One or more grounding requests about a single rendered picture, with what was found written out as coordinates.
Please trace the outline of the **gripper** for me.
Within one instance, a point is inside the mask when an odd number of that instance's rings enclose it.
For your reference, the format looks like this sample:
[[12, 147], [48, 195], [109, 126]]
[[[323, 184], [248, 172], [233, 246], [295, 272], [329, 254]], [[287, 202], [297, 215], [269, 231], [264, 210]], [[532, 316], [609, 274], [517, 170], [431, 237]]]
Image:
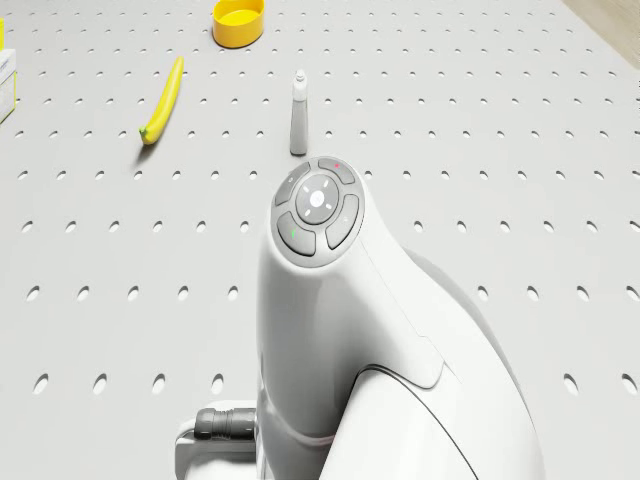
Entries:
[[174, 449], [176, 480], [258, 480], [254, 441], [193, 437], [195, 419], [183, 422]]

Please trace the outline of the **yellow white box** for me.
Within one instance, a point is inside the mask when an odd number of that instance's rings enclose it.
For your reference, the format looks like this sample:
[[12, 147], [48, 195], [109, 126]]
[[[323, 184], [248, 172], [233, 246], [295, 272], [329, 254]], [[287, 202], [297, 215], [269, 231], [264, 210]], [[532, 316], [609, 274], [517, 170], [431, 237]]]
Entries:
[[0, 50], [0, 124], [15, 110], [17, 55], [15, 49]]

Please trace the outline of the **small white bottle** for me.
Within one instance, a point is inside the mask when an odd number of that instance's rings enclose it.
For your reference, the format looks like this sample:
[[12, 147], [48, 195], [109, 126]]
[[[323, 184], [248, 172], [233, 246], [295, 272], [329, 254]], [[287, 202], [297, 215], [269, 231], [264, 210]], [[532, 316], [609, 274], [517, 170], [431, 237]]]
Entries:
[[302, 156], [308, 150], [308, 81], [305, 72], [295, 73], [292, 86], [290, 153]]

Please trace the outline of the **yellow bowl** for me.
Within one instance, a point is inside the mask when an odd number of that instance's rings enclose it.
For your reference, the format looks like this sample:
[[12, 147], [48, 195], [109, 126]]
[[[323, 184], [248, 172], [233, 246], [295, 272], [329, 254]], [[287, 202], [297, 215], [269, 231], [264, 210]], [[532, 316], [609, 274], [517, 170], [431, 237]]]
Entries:
[[213, 38], [226, 48], [256, 41], [264, 30], [265, 0], [218, 0], [212, 10]]

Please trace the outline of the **banana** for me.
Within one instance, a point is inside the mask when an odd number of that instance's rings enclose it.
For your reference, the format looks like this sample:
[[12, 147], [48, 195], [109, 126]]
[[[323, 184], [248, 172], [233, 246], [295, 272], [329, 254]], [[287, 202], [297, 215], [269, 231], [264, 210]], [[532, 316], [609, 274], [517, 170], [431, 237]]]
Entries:
[[139, 128], [139, 134], [144, 145], [152, 145], [161, 137], [178, 96], [183, 70], [184, 57], [178, 56], [154, 113], [147, 124]]

